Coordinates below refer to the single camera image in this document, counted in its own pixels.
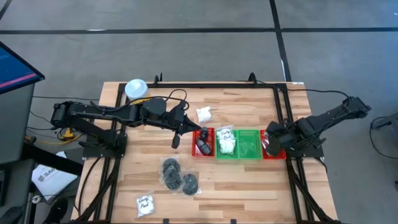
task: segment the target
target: wooden tabletop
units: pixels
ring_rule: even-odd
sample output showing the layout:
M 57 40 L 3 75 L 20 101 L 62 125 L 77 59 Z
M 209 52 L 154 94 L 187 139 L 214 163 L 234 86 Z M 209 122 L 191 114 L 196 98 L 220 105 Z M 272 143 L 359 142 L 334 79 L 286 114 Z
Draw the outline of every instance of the wooden tabletop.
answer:
M 114 106 L 118 82 L 106 82 L 103 86 L 100 105 Z M 303 84 L 288 83 L 290 89 L 304 88 Z M 167 96 L 173 89 L 151 88 L 152 96 Z M 266 129 L 270 121 L 277 121 L 274 94 L 266 88 L 186 88 L 190 108 L 187 114 L 197 123 L 197 108 L 211 107 L 213 119 L 208 127 L 233 124 L 235 129 Z M 173 97 L 183 98 L 184 92 L 176 91 Z M 305 91 L 290 91 L 290 104 L 294 119 L 311 114 Z M 284 117 L 286 112 L 282 100 Z M 177 104 L 167 102 L 167 110 Z M 96 121 L 96 125 L 108 129 L 109 121 Z M 229 223 L 295 223 L 292 196 L 285 161 L 221 161 L 215 158 L 191 156 L 192 134 L 181 137 L 177 150 L 172 149 L 174 133 L 151 126 L 127 128 L 126 155 L 121 160 L 118 187 L 114 201 L 112 223 L 162 223 L 169 218 L 171 223 L 203 222 Z M 172 194 L 160 179 L 160 158 L 178 156 L 180 165 L 191 169 L 198 177 L 201 194 L 184 197 Z M 83 180 L 95 159 L 85 161 Z M 84 189 L 82 210 L 98 192 L 101 159 L 88 178 Z M 304 159 L 308 188 L 314 199 L 330 217 L 337 219 L 325 168 L 313 159 Z M 136 197 L 153 191 L 155 212 L 137 218 Z M 108 194 L 104 197 L 101 218 L 105 217 Z M 303 218 L 306 218 L 303 198 L 299 194 Z M 72 218 L 77 217 L 74 211 Z

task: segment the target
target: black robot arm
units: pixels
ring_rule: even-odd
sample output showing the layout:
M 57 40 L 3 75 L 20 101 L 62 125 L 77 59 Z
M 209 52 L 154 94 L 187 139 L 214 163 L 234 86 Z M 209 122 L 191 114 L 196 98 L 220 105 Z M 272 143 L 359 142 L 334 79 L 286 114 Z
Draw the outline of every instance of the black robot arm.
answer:
M 176 149 L 180 136 L 190 131 L 200 130 L 200 126 L 192 122 L 185 114 L 186 102 L 181 101 L 170 111 L 166 111 L 167 103 L 162 98 L 153 98 L 134 105 L 119 108 L 97 106 L 93 103 L 67 101 L 56 103 L 51 123 L 57 128 L 74 128 L 89 135 L 92 141 L 80 142 L 85 147 L 83 157 L 118 157 L 124 154 L 126 135 L 116 131 L 104 130 L 87 119 L 103 119 L 118 121 L 122 125 L 138 127 L 150 125 L 175 132 L 172 147 Z
M 272 121 L 266 129 L 269 136 L 266 152 L 276 156 L 285 149 L 291 157 L 323 157 L 319 148 L 326 139 L 319 138 L 321 133 L 346 119 L 364 118 L 369 110 L 370 106 L 351 96 L 318 116 L 301 118 L 296 122 L 285 120 L 284 124 Z

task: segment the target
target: black rubber washer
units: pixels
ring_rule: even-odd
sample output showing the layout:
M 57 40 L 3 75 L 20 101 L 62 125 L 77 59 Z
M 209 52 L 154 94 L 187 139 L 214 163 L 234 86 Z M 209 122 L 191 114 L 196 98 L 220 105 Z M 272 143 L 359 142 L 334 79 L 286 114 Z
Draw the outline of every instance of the black rubber washer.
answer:
M 193 174 L 186 174 L 182 178 L 182 191 L 187 195 L 194 195 L 198 192 L 198 179 Z
M 182 183 L 180 173 L 174 166 L 169 166 L 169 168 L 163 173 L 163 180 L 167 188 L 170 190 L 177 190 Z
M 178 164 L 178 162 L 177 162 L 175 159 L 169 158 L 169 159 L 166 159 L 166 160 L 163 162 L 163 175 L 164 175 L 164 172 L 165 172 L 170 166 L 173 166 L 174 169 L 175 169 L 177 172 L 180 172 L 180 164 Z

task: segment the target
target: monitor screen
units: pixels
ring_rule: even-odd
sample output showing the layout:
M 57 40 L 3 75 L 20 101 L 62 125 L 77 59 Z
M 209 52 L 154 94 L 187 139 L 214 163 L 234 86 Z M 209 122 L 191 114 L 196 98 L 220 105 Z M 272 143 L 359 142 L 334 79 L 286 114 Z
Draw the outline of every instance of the monitor screen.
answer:
M 5 45 L 0 45 L 0 93 L 43 80 L 44 76 Z

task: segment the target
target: gray concrete floor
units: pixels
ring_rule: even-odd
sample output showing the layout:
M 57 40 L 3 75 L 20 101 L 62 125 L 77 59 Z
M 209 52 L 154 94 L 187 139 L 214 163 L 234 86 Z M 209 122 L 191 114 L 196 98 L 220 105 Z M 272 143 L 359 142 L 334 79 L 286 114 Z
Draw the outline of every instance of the gray concrete floor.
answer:
M 0 0 L 0 7 L 6 2 Z M 276 0 L 281 27 L 398 27 L 396 1 Z M 0 30 L 273 27 L 266 0 L 13 0 Z M 398 111 L 398 33 L 283 34 L 293 81 L 307 88 L 360 96 L 373 110 L 323 134 L 330 187 L 346 223 L 396 223 L 398 160 L 370 145 L 369 122 Z M 282 81 L 274 33 L 0 35 L 0 40 L 39 69 L 46 81 L 35 94 L 98 98 L 102 83 L 132 78 L 167 81 L 242 80 L 255 72 Z M 314 114 L 341 103 L 334 94 L 309 93 Z M 32 111 L 49 118 L 57 100 L 34 99 Z M 49 124 L 31 117 L 29 125 Z M 398 156 L 390 130 L 374 133 L 378 148 Z M 43 148 L 67 150 L 76 145 Z M 48 208 L 40 205 L 36 223 Z

